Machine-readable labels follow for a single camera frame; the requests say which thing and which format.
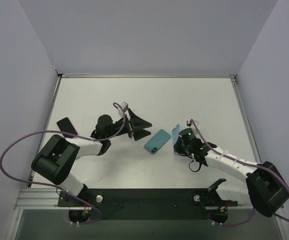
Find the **light blue phone case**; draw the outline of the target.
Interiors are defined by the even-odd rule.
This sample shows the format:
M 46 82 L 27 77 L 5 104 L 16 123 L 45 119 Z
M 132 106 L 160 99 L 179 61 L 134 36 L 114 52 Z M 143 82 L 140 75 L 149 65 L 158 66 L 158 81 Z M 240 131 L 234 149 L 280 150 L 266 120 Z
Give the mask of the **light blue phone case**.
M 180 124 L 177 124 L 171 131 L 171 139 L 172 139 L 172 149 L 174 149 L 175 144 L 178 141 L 179 138 L 179 132 L 182 130 L 182 127 Z

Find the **teal phone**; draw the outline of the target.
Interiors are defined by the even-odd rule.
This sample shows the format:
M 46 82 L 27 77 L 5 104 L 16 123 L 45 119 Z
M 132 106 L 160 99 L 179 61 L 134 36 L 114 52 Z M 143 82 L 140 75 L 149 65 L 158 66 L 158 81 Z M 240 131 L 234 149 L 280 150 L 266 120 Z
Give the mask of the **teal phone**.
M 150 154 L 156 154 L 171 138 L 171 135 L 164 129 L 160 129 L 145 144 L 144 149 Z

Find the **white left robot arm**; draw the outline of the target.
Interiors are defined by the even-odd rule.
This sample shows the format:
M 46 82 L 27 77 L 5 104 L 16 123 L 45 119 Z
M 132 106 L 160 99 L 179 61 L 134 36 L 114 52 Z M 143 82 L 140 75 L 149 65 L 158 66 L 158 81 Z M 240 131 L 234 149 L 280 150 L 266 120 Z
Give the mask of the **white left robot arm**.
M 109 137 L 127 134 L 138 141 L 151 134 L 147 128 L 151 128 L 152 123 L 138 117 L 130 108 L 127 113 L 129 116 L 120 113 L 121 119 L 116 122 L 110 115 L 101 115 L 91 133 L 92 140 L 54 134 L 32 161 L 31 169 L 69 192 L 69 200 L 74 205 L 83 205 L 87 201 L 87 187 L 71 173 L 75 161 L 81 157 L 105 154 L 111 146 Z

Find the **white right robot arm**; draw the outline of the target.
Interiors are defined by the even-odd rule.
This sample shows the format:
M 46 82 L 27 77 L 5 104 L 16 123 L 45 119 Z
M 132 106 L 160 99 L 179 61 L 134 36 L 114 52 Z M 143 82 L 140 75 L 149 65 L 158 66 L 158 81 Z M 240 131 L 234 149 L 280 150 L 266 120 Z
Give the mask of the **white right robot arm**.
M 178 155 L 191 158 L 200 167 L 223 171 L 241 182 L 217 186 L 215 192 L 221 200 L 253 206 L 263 216 L 271 217 L 289 199 L 283 178 L 271 162 L 256 164 L 239 159 L 211 142 L 202 142 L 191 128 L 176 131 L 175 135 L 173 149 Z

